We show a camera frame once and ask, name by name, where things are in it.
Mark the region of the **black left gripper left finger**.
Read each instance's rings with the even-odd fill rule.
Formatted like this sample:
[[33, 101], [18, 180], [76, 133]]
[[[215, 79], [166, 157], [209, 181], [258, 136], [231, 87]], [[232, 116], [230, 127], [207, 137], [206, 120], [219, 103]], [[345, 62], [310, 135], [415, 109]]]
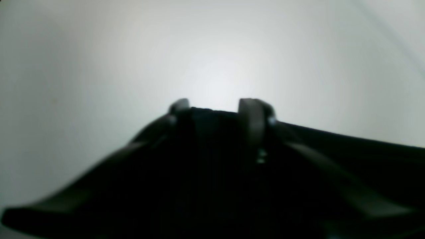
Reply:
[[169, 189], [179, 133], [190, 125], [189, 100], [175, 101], [126, 146], [58, 192], [9, 207], [1, 222], [46, 239], [147, 237], [151, 216]]

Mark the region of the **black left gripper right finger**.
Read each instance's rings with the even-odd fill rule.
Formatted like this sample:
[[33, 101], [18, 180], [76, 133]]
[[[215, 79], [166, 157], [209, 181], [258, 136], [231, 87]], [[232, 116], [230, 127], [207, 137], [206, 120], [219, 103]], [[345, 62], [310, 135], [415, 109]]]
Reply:
[[270, 219], [302, 212], [300, 229], [322, 239], [417, 239], [424, 212], [396, 203], [360, 182], [292, 132], [279, 136], [274, 109], [259, 99], [240, 99], [244, 172], [254, 177], [256, 194], [267, 199]]

